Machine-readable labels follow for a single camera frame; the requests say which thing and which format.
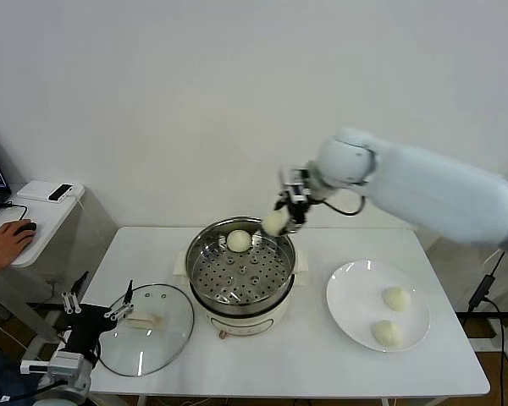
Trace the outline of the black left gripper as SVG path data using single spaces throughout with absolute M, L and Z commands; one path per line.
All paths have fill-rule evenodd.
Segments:
M 68 292 L 62 292 L 62 303 L 67 315 L 67 326 L 70 328 L 69 337 L 64 350 L 67 352 L 92 352 L 96 349 L 99 337 L 110 330 L 110 319 L 126 317 L 134 309 L 131 303 L 133 297 L 133 281 L 129 285 L 118 307 L 103 307 L 93 304 L 81 304 L 78 294 L 83 287 L 89 272 L 84 272 L 77 279 Z

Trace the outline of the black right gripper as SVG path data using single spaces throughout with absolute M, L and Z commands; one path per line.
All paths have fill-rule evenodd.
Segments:
M 305 167 L 291 167 L 279 171 L 280 193 L 275 211 L 290 206 L 290 232 L 297 233 L 306 224 L 310 205 L 318 202 L 312 196 L 310 173 Z

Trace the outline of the person's bare hand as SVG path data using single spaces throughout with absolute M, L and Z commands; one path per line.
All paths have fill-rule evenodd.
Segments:
M 5 222 L 0 227 L 0 271 L 13 263 L 35 235 L 36 229 L 30 219 Z

